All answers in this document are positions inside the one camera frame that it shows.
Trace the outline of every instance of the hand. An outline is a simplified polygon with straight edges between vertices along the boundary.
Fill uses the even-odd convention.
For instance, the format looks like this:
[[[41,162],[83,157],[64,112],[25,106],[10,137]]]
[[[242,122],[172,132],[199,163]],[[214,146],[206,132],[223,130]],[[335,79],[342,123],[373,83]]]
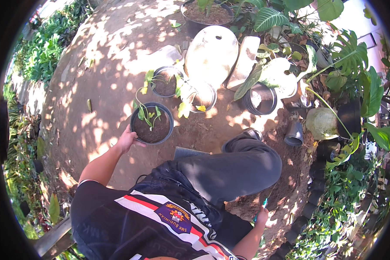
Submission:
[[[121,135],[119,141],[115,144],[121,148],[121,153],[125,154],[130,150],[130,146],[132,144],[140,145],[142,147],[146,147],[146,145],[142,142],[136,140],[138,138],[136,132],[130,133],[130,124],[126,127],[125,131]]]
[[[268,218],[269,218],[269,211],[263,206],[260,206],[260,210],[259,213],[257,214],[257,220],[254,223],[254,227],[263,228],[264,230]]]

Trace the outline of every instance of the red stripe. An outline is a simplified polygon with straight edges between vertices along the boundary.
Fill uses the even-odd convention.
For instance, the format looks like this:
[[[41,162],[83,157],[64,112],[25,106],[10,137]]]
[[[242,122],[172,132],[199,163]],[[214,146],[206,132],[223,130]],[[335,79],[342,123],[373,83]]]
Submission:
[[[213,248],[215,248],[218,253],[220,255],[222,255],[226,260],[228,260],[228,256],[226,254],[223,253],[223,251],[221,250],[221,248],[219,246],[217,246],[216,244],[207,244],[204,239],[203,239],[203,236],[202,236],[202,233],[199,232],[198,230],[196,230],[194,227],[191,228],[191,233],[198,236],[199,239],[198,241],[201,242],[201,244],[203,244],[204,247],[207,247],[207,246],[212,246]]]
[[[145,202],[145,201],[143,201],[143,200],[139,200],[139,199],[136,199],[135,197],[133,197],[133,196],[129,196],[129,195],[124,195],[123,196],[125,199],[128,199],[128,200],[130,200],[130,201],[133,201],[133,202],[137,202],[137,203],[139,203],[139,204],[141,204],[141,205],[143,205],[143,206],[146,206],[146,207],[148,207],[149,209],[152,209],[152,210],[157,210],[159,207],[156,207],[155,205],[153,205],[153,204],[150,204],[150,203],[147,203],[147,202]]]

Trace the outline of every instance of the school logo patch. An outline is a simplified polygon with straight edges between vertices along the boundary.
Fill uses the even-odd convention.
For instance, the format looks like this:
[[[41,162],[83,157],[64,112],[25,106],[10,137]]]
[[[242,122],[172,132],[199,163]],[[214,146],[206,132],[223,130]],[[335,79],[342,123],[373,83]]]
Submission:
[[[189,234],[191,232],[191,217],[181,207],[167,202],[155,210],[155,213],[161,218],[162,222],[168,224],[178,234]]]

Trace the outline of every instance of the dirt ground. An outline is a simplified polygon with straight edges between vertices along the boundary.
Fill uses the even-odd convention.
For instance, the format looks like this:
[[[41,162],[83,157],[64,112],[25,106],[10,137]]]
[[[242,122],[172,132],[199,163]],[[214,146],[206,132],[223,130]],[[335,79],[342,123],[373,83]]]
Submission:
[[[72,44],[58,63],[43,105],[42,126],[46,143],[45,174],[54,180],[50,192],[67,200],[83,168],[114,145],[133,112],[136,90],[143,86],[150,68],[148,55],[168,44],[190,41],[185,21],[178,11],[183,2],[173,0],[106,0],[78,30]],[[183,24],[179,32],[169,20]],[[86,57],[94,66],[85,70]],[[205,114],[177,117],[176,98],[152,94],[139,96],[142,102],[156,101],[174,116],[174,129],[164,143],[132,147],[120,159],[109,186],[131,188],[141,174],[173,158],[177,146],[220,153],[220,147],[242,129],[262,131],[265,142],[281,156],[283,169],[268,203],[271,219],[265,231],[266,244],[259,258],[267,258],[284,242],[290,215],[300,216],[307,197],[309,164],[306,147],[294,148],[283,141],[290,114],[279,101],[271,115],[254,116],[232,102],[234,92],[220,87],[216,105]],[[87,108],[92,103],[93,112]],[[307,143],[312,143],[306,136]],[[271,188],[260,194],[239,198],[226,209],[251,220]]]

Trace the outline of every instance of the sandal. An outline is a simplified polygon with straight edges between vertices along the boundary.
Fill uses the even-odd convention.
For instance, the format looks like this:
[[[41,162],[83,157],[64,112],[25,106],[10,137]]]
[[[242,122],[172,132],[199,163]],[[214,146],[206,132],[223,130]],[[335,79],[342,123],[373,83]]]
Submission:
[[[244,129],[241,133],[244,133],[248,136],[251,136],[252,138],[258,140],[258,141],[263,141],[263,135],[260,131],[250,127],[250,128],[246,128]],[[229,150],[227,149],[227,145],[229,142],[231,142],[232,140],[234,140],[235,137],[229,139],[227,142],[225,142],[223,144],[223,146],[221,147],[221,152],[223,153],[229,153]]]

